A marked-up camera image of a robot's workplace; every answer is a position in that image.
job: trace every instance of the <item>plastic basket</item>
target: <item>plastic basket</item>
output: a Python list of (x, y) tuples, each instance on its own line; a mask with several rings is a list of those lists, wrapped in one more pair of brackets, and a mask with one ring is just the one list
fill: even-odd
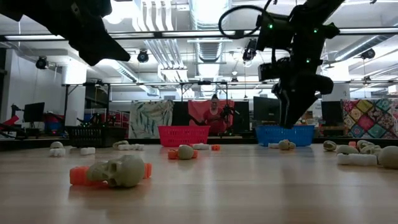
[(207, 143), (210, 126), (159, 126), (160, 143), (165, 147)]
[(123, 140), (127, 129), (118, 127), (67, 126), (69, 140), (74, 147), (111, 147)]
[(260, 145), (268, 146), (268, 143), (279, 143), (288, 139), (296, 146), (309, 146), (312, 143), (314, 125), (296, 125), (293, 129), (284, 129), (280, 126), (256, 127), (257, 140)]

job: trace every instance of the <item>blue basket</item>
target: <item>blue basket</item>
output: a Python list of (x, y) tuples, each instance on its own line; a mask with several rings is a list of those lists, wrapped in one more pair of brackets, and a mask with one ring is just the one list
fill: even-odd
[(297, 125), (293, 129), (284, 129), (280, 126), (256, 127), (257, 140), (260, 145), (268, 146), (268, 143), (279, 143), (288, 139), (296, 146), (309, 146), (312, 143), (314, 125)]

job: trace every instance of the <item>red shirt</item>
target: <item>red shirt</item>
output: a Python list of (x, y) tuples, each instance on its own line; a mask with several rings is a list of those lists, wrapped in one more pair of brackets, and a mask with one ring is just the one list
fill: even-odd
[(223, 110), (221, 108), (218, 108), (217, 114), (212, 114), (210, 110), (207, 110), (203, 114), (203, 119), (206, 121), (206, 124), (210, 126), (210, 134), (225, 132), (226, 125), (224, 120), (220, 117), (222, 111)]

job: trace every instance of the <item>tapestry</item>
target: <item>tapestry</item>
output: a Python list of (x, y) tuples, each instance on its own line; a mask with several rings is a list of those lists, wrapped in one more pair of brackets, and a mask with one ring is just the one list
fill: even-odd
[(341, 106), (348, 135), (354, 138), (398, 138), (397, 100), (343, 100)]
[(132, 102), (130, 111), (129, 138), (158, 139), (158, 126), (170, 126), (174, 103), (171, 100), (155, 102)]
[[(226, 100), (220, 100), (218, 103), (218, 108), (223, 109), (226, 104)], [(228, 100), (228, 104), (230, 107), (234, 108), (234, 101)], [(206, 101), (188, 101), (188, 113), (190, 115), (189, 125), (199, 125), (199, 123), (204, 122), (203, 114), (206, 111), (210, 110), (211, 100)], [(231, 126), (233, 123), (233, 116), (228, 116), (228, 126)]]

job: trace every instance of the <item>patchwork quilt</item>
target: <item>patchwork quilt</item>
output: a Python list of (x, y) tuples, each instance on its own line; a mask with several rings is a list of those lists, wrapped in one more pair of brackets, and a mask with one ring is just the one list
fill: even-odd
[(343, 119), (354, 138), (396, 139), (398, 100), (343, 100)]

